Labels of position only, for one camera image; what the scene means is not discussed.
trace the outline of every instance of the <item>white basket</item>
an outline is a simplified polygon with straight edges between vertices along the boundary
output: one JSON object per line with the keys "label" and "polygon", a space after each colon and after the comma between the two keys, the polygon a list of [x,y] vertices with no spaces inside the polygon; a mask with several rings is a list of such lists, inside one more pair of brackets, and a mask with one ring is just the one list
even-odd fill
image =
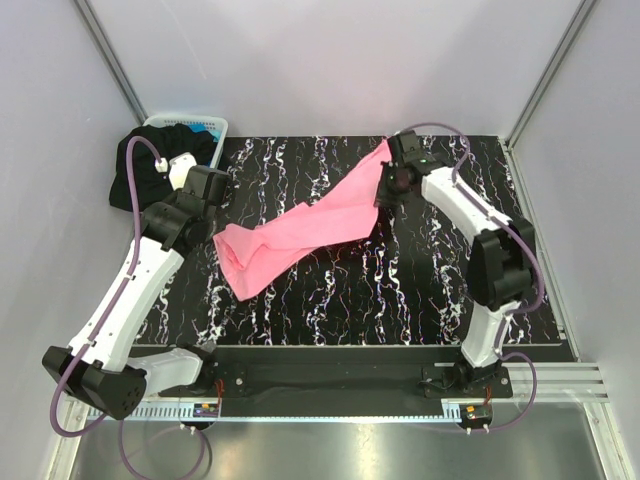
{"label": "white basket", "polygon": [[213,154],[211,168],[216,168],[220,162],[220,155],[222,155],[222,146],[224,139],[227,136],[227,130],[229,124],[224,118],[220,117],[207,117],[205,115],[154,115],[147,118],[144,122],[145,125],[151,125],[152,127],[169,127],[176,123],[182,123],[183,125],[204,125],[207,130],[220,133],[220,139],[216,146],[216,151]]}

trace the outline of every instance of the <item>work surface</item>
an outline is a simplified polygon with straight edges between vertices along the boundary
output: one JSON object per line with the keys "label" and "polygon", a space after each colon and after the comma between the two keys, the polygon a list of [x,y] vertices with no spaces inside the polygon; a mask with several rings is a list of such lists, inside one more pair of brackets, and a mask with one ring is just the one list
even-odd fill
{"label": "work surface", "polygon": [[[255,227],[300,202],[313,204],[382,141],[382,137],[229,138],[232,186],[216,217]],[[521,215],[497,137],[470,137],[473,155],[461,176],[509,216]],[[455,137],[424,137],[427,151],[450,161]],[[213,243],[187,258],[160,294],[138,344],[432,345],[464,339],[472,301],[464,272],[470,246],[436,207],[413,198],[380,210],[361,241],[320,248],[258,296],[239,302],[225,281]],[[559,341],[548,301],[514,319],[507,341]]]}
{"label": "work surface", "polygon": [[[518,413],[496,407],[502,424]],[[117,422],[83,437],[74,480],[130,478],[119,461]],[[185,432],[153,440],[175,425],[126,422],[130,460],[148,478],[173,479],[194,464],[199,446]],[[518,426],[489,435],[438,433],[452,425],[220,423],[196,479],[218,480],[602,480],[605,478],[579,405],[537,404]]]}

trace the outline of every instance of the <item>metal floor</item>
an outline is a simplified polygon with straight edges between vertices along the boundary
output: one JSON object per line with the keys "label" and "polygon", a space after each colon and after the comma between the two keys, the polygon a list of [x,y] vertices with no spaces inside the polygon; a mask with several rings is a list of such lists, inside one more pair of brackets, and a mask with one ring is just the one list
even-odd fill
{"label": "metal floor", "polygon": [[[513,418],[512,404],[495,405],[494,424]],[[125,426],[127,452],[166,429],[166,422]],[[206,430],[212,463],[194,479],[216,480],[555,480],[604,479],[586,416],[578,404],[536,404],[504,432],[448,434],[450,425],[220,423]],[[118,424],[105,422],[80,444],[72,479],[114,480],[131,475],[119,461]],[[152,479],[184,475],[198,440],[176,431],[130,458]]]}

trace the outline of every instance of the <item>pink cloth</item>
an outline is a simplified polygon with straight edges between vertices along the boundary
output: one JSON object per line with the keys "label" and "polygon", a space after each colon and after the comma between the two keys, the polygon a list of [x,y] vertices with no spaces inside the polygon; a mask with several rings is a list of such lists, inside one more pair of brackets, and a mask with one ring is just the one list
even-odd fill
{"label": "pink cloth", "polygon": [[215,235],[222,273],[238,299],[257,295],[318,247],[368,237],[378,218],[382,162],[390,159],[384,141],[313,206],[301,203],[254,230],[228,225]]}

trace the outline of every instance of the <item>white panel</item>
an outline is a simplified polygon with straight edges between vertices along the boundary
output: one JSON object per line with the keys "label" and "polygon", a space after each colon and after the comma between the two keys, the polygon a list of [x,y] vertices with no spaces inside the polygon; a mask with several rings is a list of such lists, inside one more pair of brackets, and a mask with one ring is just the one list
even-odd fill
{"label": "white panel", "polygon": [[233,135],[506,135],[579,0],[93,0],[149,114]]}
{"label": "white panel", "polygon": [[[465,193],[485,209],[484,214]],[[487,203],[462,178],[453,182],[453,168],[441,167],[422,177],[422,197],[433,203],[462,232],[469,244],[483,230],[500,230],[493,219],[509,224],[511,218]]]}
{"label": "white panel", "polygon": [[0,14],[0,477],[41,479],[65,346],[113,280],[131,215],[109,207],[117,142],[135,126],[69,0]]}
{"label": "white panel", "polygon": [[[71,353],[74,356],[85,344],[89,343],[87,340],[91,336],[91,332],[96,328],[99,319],[104,315],[123,280],[129,277],[127,272],[134,255],[134,245],[135,240],[131,242],[126,261],[100,305],[93,312],[86,325],[82,327],[82,330],[69,342],[69,346],[72,347]],[[127,282],[118,303],[109,313],[100,333],[95,338],[95,342],[89,346],[83,357],[88,364],[95,361],[101,362],[102,368],[109,372],[121,372],[124,369],[129,359],[131,345],[133,345],[142,322],[147,318],[149,310],[167,281],[184,262],[184,258],[178,252],[173,249],[163,250],[162,243],[147,237],[142,237],[140,240],[140,256],[138,258],[135,273]]]}
{"label": "white panel", "polygon": [[640,471],[640,3],[600,2],[517,145],[569,320]]}

